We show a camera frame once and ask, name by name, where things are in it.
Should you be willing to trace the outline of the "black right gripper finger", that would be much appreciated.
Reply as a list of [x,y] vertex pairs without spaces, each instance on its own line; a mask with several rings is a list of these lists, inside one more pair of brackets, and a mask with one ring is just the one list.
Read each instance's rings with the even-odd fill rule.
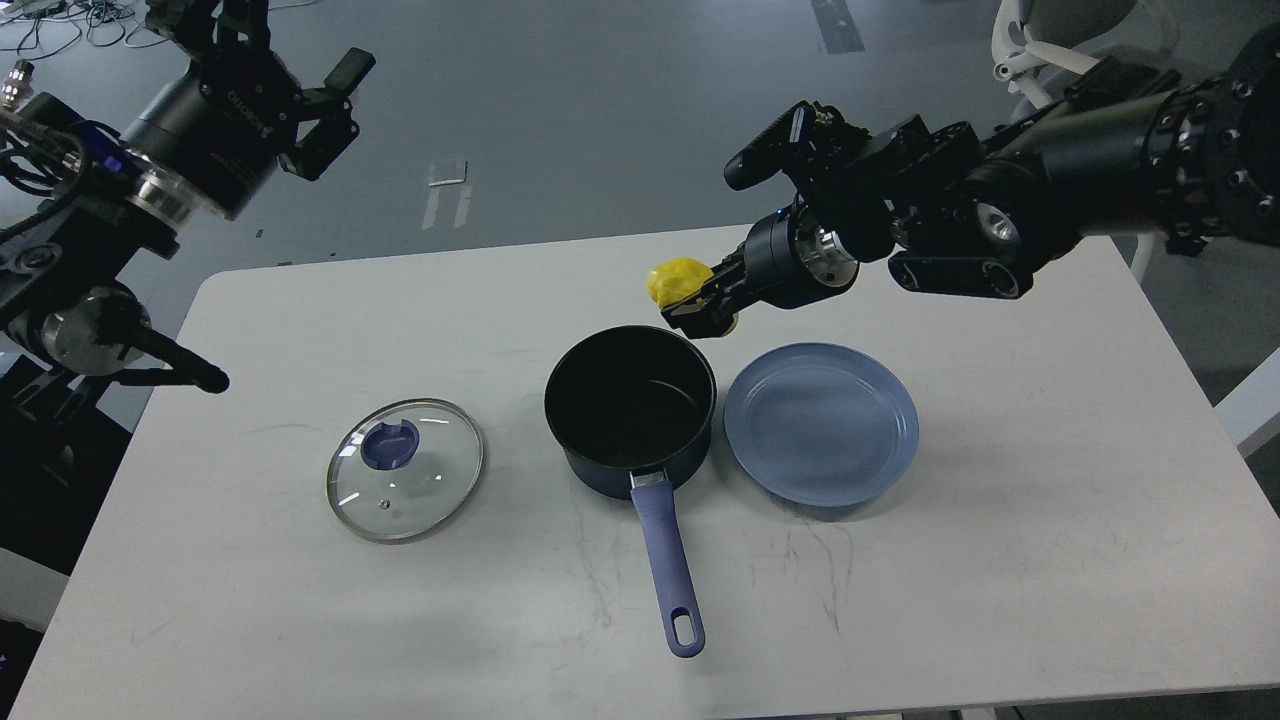
[[710,268],[714,275],[696,296],[660,310],[667,324],[668,320],[691,320],[694,318],[727,322],[749,305],[746,265],[742,255],[728,255]]

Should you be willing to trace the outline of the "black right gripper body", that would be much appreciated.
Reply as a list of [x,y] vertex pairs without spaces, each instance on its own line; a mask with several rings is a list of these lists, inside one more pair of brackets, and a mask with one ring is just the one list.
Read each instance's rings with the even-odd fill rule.
[[768,304],[792,310],[847,292],[860,263],[812,211],[774,211],[758,220],[727,258],[733,310]]

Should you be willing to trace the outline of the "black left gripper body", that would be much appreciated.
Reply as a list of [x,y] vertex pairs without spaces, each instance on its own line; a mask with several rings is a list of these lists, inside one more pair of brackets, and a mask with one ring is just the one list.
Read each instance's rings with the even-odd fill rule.
[[293,143],[300,91],[275,55],[192,60],[122,137],[134,155],[179,176],[206,206],[234,220]]

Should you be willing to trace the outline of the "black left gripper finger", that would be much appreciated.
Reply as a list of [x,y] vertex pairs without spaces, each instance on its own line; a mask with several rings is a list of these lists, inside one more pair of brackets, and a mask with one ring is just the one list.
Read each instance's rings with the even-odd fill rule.
[[300,91],[291,122],[310,128],[280,154],[284,172],[316,181],[352,145],[360,133],[353,95],[375,64],[371,53],[351,47],[321,86]]
[[173,86],[197,85],[206,70],[246,86],[273,82],[268,1],[147,1],[143,24],[188,58]]

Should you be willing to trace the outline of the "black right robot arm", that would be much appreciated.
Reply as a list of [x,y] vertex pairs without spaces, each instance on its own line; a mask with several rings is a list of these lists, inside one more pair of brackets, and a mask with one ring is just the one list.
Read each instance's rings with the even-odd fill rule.
[[1187,256],[1219,237],[1276,246],[1277,99],[1270,24],[1197,82],[1106,56],[988,138],[916,115],[873,135],[800,101],[724,167],[732,190],[783,174],[794,200],[660,315],[717,338],[753,304],[838,296],[881,260],[910,292],[1020,299],[1091,234],[1156,233]]

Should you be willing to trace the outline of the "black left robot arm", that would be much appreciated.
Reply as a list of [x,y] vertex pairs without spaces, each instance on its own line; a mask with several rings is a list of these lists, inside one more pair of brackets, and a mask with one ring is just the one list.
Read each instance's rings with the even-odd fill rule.
[[236,219],[275,169],[317,179],[358,137],[353,94],[375,65],[349,49],[303,87],[273,51],[265,1],[151,1],[145,26],[189,59],[118,133],[51,94],[31,61],[3,79],[3,178],[40,199],[3,228],[3,333],[46,372],[3,396],[3,457],[64,456],[67,430],[113,384],[229,388],[220,368],[152,327],[118,274],[173,258],[197,211]]

